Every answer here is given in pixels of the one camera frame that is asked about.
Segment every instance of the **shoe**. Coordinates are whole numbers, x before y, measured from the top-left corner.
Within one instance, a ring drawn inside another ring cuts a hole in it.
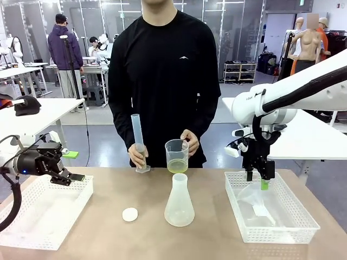
[[[77,108],[77,112],[78,113],[84,113],[85,112],[85,109],[84,109],[84,107],[79,107],[79,108]]]

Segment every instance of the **seated person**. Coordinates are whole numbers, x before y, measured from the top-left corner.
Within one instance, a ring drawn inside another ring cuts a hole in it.
[[[95,36],[91,37],[89,39],[89,42],[92,44],[92,46],[89,47],[88,52],[90,57],[97,57],[97,52],[100,51],[98,48],[98,38]]]

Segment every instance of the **plastic graduated cylinder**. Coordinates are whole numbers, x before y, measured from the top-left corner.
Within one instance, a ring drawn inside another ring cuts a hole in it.
[[[173,226],[188,226],[195,217],[187,183],[188,177],[183,173],[176,173],[172,176],[172,190],[165,208],[164,217]]]
[[[145,173],[151,169],[151,166],[147,165],[146,163],[145,145],[143,143],[143,138],[142,138],[140,115],[139,114],[131,115],[131,122],[132,122],[133,131],[134,131],[136,150],[143,156],[145,161],[145,165],[143,166],[143,168],[142,169],[136,168],[136,172]]]

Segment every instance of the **hand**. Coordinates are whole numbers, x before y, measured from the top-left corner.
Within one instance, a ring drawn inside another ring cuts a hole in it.
[[[133,144],[132,146],[130,146],[128,150],[128,154],[130,156],[131,161],[136,165],[136,167],[138,167],[139,169],[142,169],[142,166],[145,165],[145,161],[142,154],[140,154],[136,150],[136,144]],[[146,157],[148,157],[148,151],[146,146],[145,146],[145,155]]]
[[[189,157],[193,156],[196,152],[196,150],[199,148],[199,140],[196,137],[196,135],[192,132],[189,131],[188,129],[184,130],[183,133],[181,134],[181,140],[184,139],[189,139],[188,144],[189,144]]]

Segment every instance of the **white plastic basket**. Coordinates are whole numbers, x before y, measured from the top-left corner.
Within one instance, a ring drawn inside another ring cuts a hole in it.
[[[275,244],[309,244],[320,226],[312,218],[290,190],[282,177],[276,173],[269,183],[271,198],[274,199],[272,216],[277,220],[275,226],[252,226],[246,214],[241,211],[240,202],[236,200],[237,191],[251,183],[259,183],[258,172],[253,173],[253,180],[246,180],[246,173],[226,172],[226,190],[245,243],[275,243]]]
[[[69,187],[50,183],[48,175],[37,178],[22,192],[22,206],[10,226],[0,233],[0,245],[16,248],[58,250],[93,194],[93,176]],[[12,204],[0,212],[0,222]]]

